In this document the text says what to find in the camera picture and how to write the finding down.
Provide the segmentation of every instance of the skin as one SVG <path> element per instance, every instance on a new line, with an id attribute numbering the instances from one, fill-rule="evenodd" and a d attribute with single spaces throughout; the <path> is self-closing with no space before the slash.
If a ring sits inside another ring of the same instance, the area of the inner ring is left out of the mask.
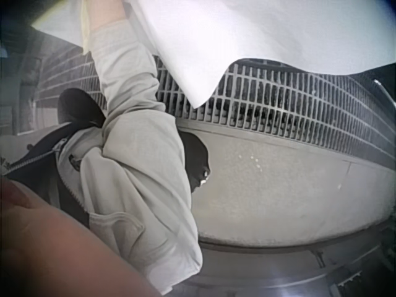
<path id="1" fill-rule="evenodd" d="M 91 31 L 125 19 L 121 0 L 88 0 Z M 2 283 L 27 296 L 160 296 L 73 218 L 1 180 Z"/>

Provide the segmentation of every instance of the white sheet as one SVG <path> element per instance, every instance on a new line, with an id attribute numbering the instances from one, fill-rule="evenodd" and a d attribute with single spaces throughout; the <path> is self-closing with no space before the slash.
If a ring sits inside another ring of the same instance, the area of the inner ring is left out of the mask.
<path id="1" fill-rule="evenodd" d="M 396 62 L 395 15 L 380 0 L 126 2 L 139 38 L 161 57 L 195 108 L 242 58 L 337 75 Z M 80 0 L 67 0 L 33 26 L 82 45 L 80 24 Z"/>

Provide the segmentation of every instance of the zipper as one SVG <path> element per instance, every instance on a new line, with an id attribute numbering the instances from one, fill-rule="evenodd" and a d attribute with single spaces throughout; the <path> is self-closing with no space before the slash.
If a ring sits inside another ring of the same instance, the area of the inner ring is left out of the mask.
<path id="1" fill-rule="evenodd" d="M 26 160 L 24 162 L 22 162 L 21 164 L 15 165 L 13 167 L 11 167 L 4 175 L 7 175 L 15 170 L 21 169 L 27 165 L 33 164 L 37 161 L 40 161 L 42 159 L 44 159 L 45 157 L 53 154 L 53 153 L 57 153 L 56 155 L 56 160 L 59 157 L 59 153 L 61 152 L 63 145 L 68 141 L 67 138 L 63 138 L 61 139 L 53 148 L 52 150 L 50 150 L 49 152 L 46 152 L 40 156 L 31 158 L 29 160 Z M 82 209 L 84 209 L 85 212 L 87 212 L 87 210 L 85 209 L 85 207 L 82 205 L 81 201 L 77 198 L 77 195 L 75 195 L 73 193 L 73 191 L 71 190 L 71 188 L 67 185 L 67 183 L 65 183 L 64 178 L 62 177 L 61 172 L 58 170 L 58 168 L 56 168 L 56 171 L 58 172 L 59 178 L 61 179 L 63 185 L 65 186 L 65 188 L 67 189 L 67 191 L 69 192 L 69 194 L 74 198 L 75 201 L 77 201 L 77 203 L 81 206 Z"/>
<path id="2" fill-rule="evenodd" d="M 56 155 L 56 159 L 58 159 L 60 151 L 61 151 L 61 150 L 57 150 L 57 151 L 56 151 L 56 153 L 58 153 L 58 154 Z M 60 178 L 61 182 L 63 183 L 64 187 L 66 188 L 66 190 L 67 190 L 67 191 L 69 192 L 69 194 L 74 198 L 74 200 L 80 205 L 80 207 L 84 210 L 84 212 L 87 212 L 87 213 L 88 213 L 88 210 L 84 207 L 83 203 L 79 200 L 79 198 L 77 197 L 77 195 L 74 194 L 74 192 L 72 191 L 72 189 L 71 189 L 71 188 L 67 185 L 67 183 L 65 182 L 65 179 L 63 178 L 63 176 L 62 176 L 62 174 L 61 174 L 61 171 L 58 170 L 58 163 L 56 164 L 56 166 L 57 166 L 56 171 L 58 172 L 59 178 Z"/>
<path id="3" fill-rule="evenodd" d="M 8 169 L 8 171 L 7 171 L 5 174 L 3 174 L 3 175 L 10 174 L 11 172 L 13 172 L 13 171 L 15 171 L 15 170 L 21 169 L 21 168 L 23 168 L 23 167 L 25 167 L 25 166 L 27 166 L 27 165 L 33 164 L 33 163 L 35 163 L 35 162 L 37 162 L 37 161 L 40 161 L 41 159 L 44 159 L 45 157 L 51 155 L 51 154 L 54 153 L 54 152 L 60 152 L 61 149 L 62 149 L 62 146 L 63 146 L 66 142 L 67 142 L 67 139 L 66 139 L 66 138 L 63 138 L 63 139 L 62 139 L 61 141 L 59 141 L 59 142 L 53 147 L 53 149 L 50 150 L 49 152 L 46 152 L 46 153 L 44 153 L 44 154 L 42 154 L 42 155 L 40 155 L 40 156 L 37 156 L 37 157 L 31 158 L 31 159 L 29 159 L 29 160 L 26 160 L 26 161 L 22 162 L 21 164 L 12 166 L 12 167 L 11 167 L 10 169 Z"/>

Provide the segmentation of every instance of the gray hoodie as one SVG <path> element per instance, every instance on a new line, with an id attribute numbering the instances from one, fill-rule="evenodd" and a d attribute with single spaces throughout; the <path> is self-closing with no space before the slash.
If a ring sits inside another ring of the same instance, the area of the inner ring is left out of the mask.
<path id="1" fill-rule="evenodd" d="M 85 129 L 70 139 L 57 156 L 58 170 L 89 213 L 90 229 L 165 294 L 202 266 L 183 144 L 175 118 L 155 98 L 153 57 L 130 23 L 93 32 L 90 49 L 108 117 L 102 129 Z M 3 161 L 18 160 L 27 144 L 58 127 L 3 138 Z M 70 155 L 81 160 L 79 172 Z"/>

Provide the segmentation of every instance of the metal grate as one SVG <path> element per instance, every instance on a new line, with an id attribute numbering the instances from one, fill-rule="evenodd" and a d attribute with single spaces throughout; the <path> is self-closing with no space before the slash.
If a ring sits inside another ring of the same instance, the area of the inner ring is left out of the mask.
<path id="1" fill-rule="evenodd" d="M 209 101 L 193 109 L 156 58 L 157 98 L 177 118 L 292 139 L 395 166 L 395 124 L 384 107 L 350 76 L 288 71 L 263 60 L 240 60 L 222 77 Z M 38 100 L 55 104 L 70 87 L 87 91 L 106 108 L 90 55 L 62 49 L 44 62 Z"/>

